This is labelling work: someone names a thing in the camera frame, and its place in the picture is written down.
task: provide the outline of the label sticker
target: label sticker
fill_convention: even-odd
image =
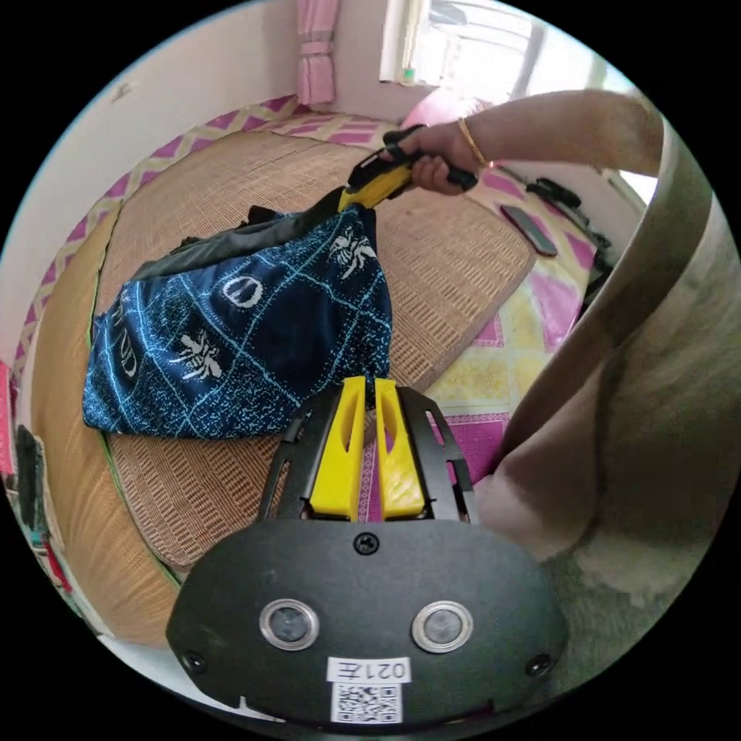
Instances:
[[[327,659],[327,681],[344,685],[403,685],[411,682],[409,659],[333,658]]]
[[[403,685],[332,684],[332,723],[381,726],[401,723]]]

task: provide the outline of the text 021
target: text 021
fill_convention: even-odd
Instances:
[[[333,658],[327,659],[327,681],[343,684],[385,685],[411,682],[409,659]]]

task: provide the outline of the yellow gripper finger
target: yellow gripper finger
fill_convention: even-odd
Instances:
[[[384,520],[415,517],[424,509],[425,498],[396,384],[377,378],[375,388],[381,513]]]
[[[375,208],[381,201],[406,185],[411,178],[411,168],[400,165],[389,172],[378,175],[359,191],[350,193],[345,191],[340,196],[337,210],[342,212],[353,203],[361,203],[366,208]]]
[[[363,466],[365,378],[346,378],[311,492],[314,514],[357,521]]]

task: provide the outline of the smartphone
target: smartphone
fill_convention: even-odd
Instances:
[[[543,234],[538,225],[521,208],[502,206],[500,208],[507,221],[522,232],[527,241],[539,255],[556,257],[558,248]]]

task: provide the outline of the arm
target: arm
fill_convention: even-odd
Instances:
[[[663,122],[636,97],[602,90],[536,95],[467,119],[484,156],[493,161],[585,164],[658,174]]]

